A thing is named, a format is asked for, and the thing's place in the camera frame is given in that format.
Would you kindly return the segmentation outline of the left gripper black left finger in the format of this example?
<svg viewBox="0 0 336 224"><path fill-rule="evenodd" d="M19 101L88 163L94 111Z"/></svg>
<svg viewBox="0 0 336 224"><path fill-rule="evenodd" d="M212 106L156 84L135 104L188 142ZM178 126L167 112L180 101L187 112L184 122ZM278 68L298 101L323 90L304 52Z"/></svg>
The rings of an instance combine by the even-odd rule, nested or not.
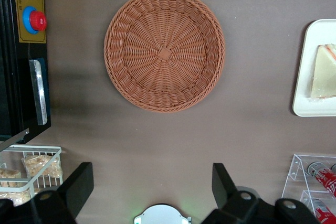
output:
<svg viewBox="0 0 336 224"><path fill-rule="evenodd" d="M83 162L62 185L44 189L20 206L2 199L1 223L76 223L93 189L93 165Z"/></svg>

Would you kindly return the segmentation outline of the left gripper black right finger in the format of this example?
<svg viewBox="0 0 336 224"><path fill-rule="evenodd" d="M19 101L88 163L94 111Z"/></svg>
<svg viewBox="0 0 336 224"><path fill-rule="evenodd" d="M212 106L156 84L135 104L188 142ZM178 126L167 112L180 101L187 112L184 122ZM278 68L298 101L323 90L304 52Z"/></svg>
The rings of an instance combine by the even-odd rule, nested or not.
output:
<svg viewBox="0 0 336 224"><path fill-rule="evenodd" d="M319 223L303 203L280 198L270 205L248 189L238 189L222 163L214 163L212 192L217 204L202 223Z"/></svg>

